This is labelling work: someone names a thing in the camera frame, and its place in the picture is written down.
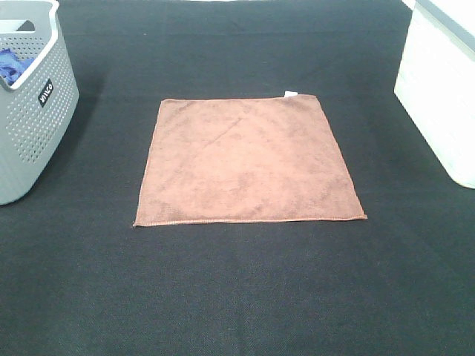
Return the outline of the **brown microfibre towel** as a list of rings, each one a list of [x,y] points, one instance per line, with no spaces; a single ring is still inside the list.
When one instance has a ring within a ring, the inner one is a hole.
[[[160,103],[136,226],[365,217],[315,96]]]

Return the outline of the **black table cover cloth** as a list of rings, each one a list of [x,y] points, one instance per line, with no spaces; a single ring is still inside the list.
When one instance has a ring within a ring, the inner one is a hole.
[[[1,208],[3,355],[472,355],[474,192],[393,92],[401,1],[61,1],[79,102]],[[318,97],[367,219],[133,225],[165,98]]]

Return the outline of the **white plastic basket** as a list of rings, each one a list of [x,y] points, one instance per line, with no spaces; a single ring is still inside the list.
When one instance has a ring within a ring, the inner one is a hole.
[[[415,1],[394,93],[448,176],[473,188],[473,1]]]

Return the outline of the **blue cloth in basket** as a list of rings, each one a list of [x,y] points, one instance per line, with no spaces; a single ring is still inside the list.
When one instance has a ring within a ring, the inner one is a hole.
[[[30,67],[34,58],[20,60],[10,49],[1,50],[1,77],[11,86]]]

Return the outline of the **grey perforated laundry basket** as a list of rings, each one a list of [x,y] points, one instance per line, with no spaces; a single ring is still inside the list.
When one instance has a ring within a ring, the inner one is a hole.
[[[1,204],[35,184],[64,136],[79,91],[62,34],[57,1],[2,1],[1,48],[31,65],[1,81]]]

